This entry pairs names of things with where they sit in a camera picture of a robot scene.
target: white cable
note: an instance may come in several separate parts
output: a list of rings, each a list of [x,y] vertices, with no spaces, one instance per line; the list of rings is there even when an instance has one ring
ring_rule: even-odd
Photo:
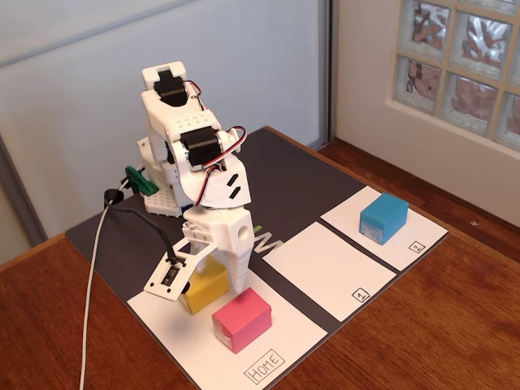
[[[142,169],[142,164],[137,168],[138,171]],[[121,186],[118,188],[118,191],[121,191],[125,185],[128,184],[128,179],[126,179]],[[103,214],[101,214],[101,219],[99,220],[99,225],[97,226],[96,231],[96,239],[94,240],[94,249],[92,252],[92,260],[90,261],[90,273],[89,273],[89,282],[87,283],[87,297],[84,303],[84,318],[83,318],[83,347],[81,350],[81,377],[80,377],[80,390],[83,390],[85,387],[85,371],[87,369],[87,326],[89,324],[89,307],[90,307],[90,290],[92,289],[92,280],[94,277],[94,265],[96,263],[96,253],[98,252],[98,242],[99,242],[99,234],[101,233],[101,228],[103,226],[103,222],[105,221],[106,213],[108,212],[109,207],[105,207]]]

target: numbered label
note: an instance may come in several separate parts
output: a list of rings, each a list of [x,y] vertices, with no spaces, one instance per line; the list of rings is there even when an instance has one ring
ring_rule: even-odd
[[[360,301],[361,303],[363,303],[364,301],[366,301],[368,298],[370,298],[370,294],[368,292],[366,292],[365,290],[363,290],[361,287],[358,288],[354,294],[352,294],[352,296],[354,298],[356,298],[358,301]]]
[[[274,370],[285,363],[285,360],[275,352],[274,349],[270,349],[268,353],[260,357],[245,373],[254,384],[259,384]]]
[[[409,250],[413,250],[416,254],[420,254],[424,248],[426,248],[426,246],[419,241],[414,241],[414,243],[409,246]]]

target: black stripe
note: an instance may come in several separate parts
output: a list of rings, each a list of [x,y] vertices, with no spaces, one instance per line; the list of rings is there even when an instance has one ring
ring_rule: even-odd
[[[325,332],[332,334],[341,327],[340,321],[287,280],[262,255],[254,251],[251,253],[249,269],[252,272]]]
[[[227,182],[227,186],[231,187],[233,185],[233,183],[235,183],[236,179],[238,179],[238,173],[236,173],[235,175],[231,176],[231,179]]]
[[[241,190],[240,187],[236,187],[235,189],[233,189],[233,192],[231,193],[231,195],[229,196],[231,199],[235,199],[235,196],[238,194],[238,192]]]
[[[386,269],[392,271],[394,274],[400,275],[402,273],[401,271],[397,270],[395,267],[393,267],[390,264],[388,264],[387,262],[385,262],[383,259],[381,259],[378,256],[374,255],[370,250],[365,248],[363,245],[358,244],[352,238],[350,238],[349,236],[345,235],[343,232],[341,232],[338,229],[336,229],[335,227],[333,227],[327,221],[324,221],[323,219],[319,219],[318,222],[321,223],[328,230],[334,232],[337,236],[341,237],[343,240],[347,241],[351,246],[353,246],[355,249],[360,251],[362,254],[365,254],[366,256],[368,256],[369,258],[371,258],[372,260],[374,260],[378,264],[380,264],[383,267],[385,267]]]

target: pink cube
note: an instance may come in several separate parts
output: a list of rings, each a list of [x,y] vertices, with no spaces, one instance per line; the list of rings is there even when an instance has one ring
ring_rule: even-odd
[[[211,316],[214,334],[233,353],[239,353],[271,327],[271,307],[252,288]]]

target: yellow cube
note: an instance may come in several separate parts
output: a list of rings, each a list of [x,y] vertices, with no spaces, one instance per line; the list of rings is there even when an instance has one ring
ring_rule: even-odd
[[[206,269],[200,274],[197,271],[193,272],[189,278],[189,290],[180,296],[180,301],[191,314],[196,314],[228,291],[226,267],[208,256]]]

